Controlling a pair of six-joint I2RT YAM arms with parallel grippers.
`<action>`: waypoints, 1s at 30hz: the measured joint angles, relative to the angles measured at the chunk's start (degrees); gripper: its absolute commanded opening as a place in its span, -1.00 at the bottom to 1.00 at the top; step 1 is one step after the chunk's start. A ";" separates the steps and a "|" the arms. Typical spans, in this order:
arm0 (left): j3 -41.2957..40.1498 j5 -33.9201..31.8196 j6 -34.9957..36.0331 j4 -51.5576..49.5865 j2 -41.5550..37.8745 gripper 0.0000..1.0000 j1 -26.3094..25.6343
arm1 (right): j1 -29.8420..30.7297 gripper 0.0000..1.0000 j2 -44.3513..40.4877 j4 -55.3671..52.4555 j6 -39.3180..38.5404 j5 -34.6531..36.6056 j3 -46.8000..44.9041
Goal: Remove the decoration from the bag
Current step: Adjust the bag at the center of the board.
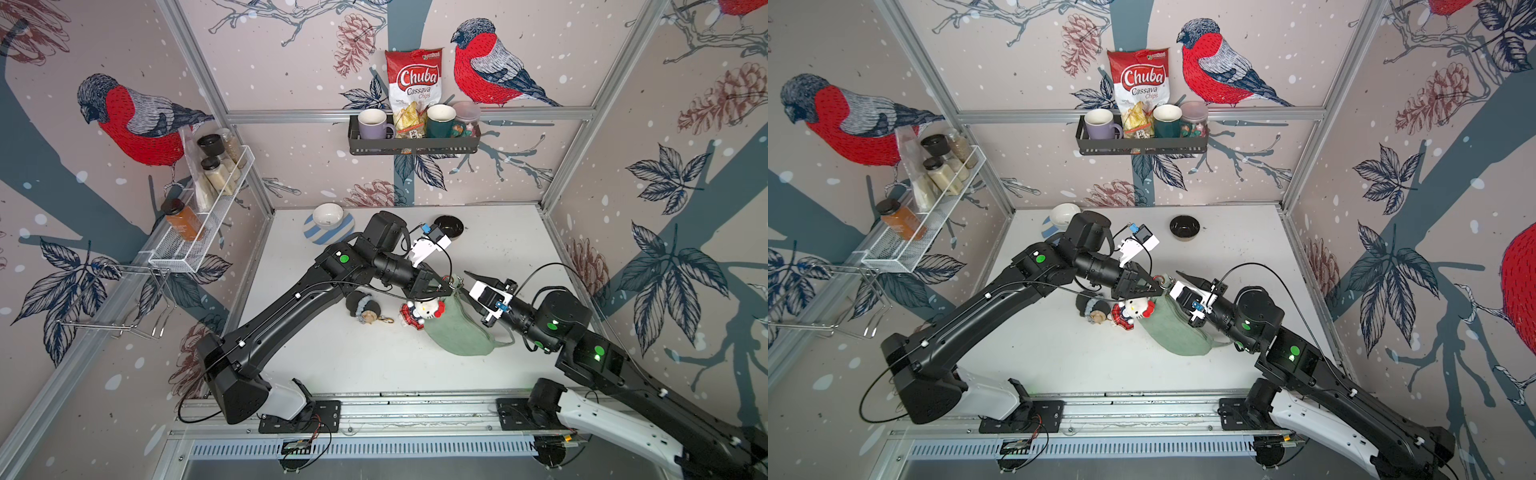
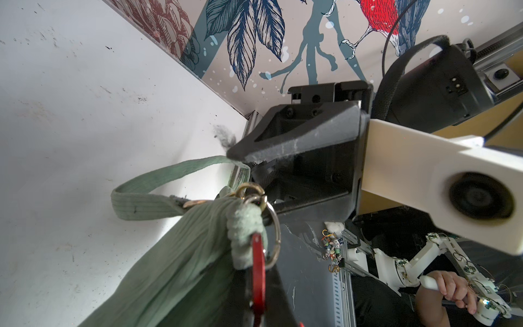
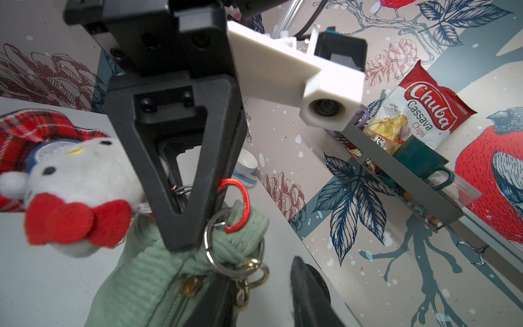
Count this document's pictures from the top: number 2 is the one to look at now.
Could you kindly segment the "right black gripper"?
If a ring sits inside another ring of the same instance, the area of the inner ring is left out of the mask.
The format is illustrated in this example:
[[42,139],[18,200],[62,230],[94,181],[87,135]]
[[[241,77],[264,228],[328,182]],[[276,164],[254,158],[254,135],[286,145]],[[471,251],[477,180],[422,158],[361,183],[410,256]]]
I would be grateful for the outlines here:
[[292,87],[230,148],[250,163],[281,222],[346,222],[362,194],[373,86],[365,81]]

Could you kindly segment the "operator hand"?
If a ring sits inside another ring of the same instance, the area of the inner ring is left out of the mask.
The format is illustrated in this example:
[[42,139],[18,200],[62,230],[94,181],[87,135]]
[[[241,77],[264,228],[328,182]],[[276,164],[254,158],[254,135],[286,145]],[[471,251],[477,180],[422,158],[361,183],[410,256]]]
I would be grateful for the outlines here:
[[465,278],[448,271],[433,271],[428,276],[436,281],[439,292],[446,300],[454,302],[470,314],[477,312],[478,297]]

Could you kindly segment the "green corduroy bag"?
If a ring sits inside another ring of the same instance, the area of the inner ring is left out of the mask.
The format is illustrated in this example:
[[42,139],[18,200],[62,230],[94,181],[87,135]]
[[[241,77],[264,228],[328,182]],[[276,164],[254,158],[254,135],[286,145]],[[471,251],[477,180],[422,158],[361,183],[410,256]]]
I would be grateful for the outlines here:
[[143,174],[112,191],[117,217],[178,222],[124,276],[84,326],[223,326],[234,277],[253,264],[250,236],[265,235],[259,207],[225,187],[211,201],[155,194],[166,183],[215,164],[224,156],[188,160]]

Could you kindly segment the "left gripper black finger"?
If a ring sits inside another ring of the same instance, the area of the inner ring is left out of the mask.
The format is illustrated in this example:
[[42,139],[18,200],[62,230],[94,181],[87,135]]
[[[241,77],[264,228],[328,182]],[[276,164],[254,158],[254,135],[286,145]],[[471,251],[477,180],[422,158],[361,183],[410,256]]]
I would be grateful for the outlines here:
[[[256,315],[250,306],[251,271],[236,271],[232,286],[227,294],[222,312],[223,326],[253,326]],[[287,294],[278,268],[266,271],[264,314],[260,326],[297,326],[293,309],[287,300]]]

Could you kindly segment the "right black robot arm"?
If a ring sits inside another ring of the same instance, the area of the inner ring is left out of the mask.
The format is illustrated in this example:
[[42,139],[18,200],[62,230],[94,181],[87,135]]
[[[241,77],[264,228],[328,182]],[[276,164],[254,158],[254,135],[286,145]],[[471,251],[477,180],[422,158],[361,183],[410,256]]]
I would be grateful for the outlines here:
[[292,87],[291,103],[272,107],[227,157],[255,166],[282,222],[346,222],[360,204],[372,119],[432,133],[494,106],[474,58],[440,35],[401,55],[378,89],[363,80]]

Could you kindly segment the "red white bear charm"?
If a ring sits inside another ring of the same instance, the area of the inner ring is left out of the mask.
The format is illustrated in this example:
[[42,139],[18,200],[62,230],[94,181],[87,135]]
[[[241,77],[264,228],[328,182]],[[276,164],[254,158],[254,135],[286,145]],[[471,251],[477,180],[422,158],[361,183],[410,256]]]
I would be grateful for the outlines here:
[[259,327],[266,309],[266,256],[260,233],[252,236],[251,246],[253,250],[252,266],[252,306],[253,326]]

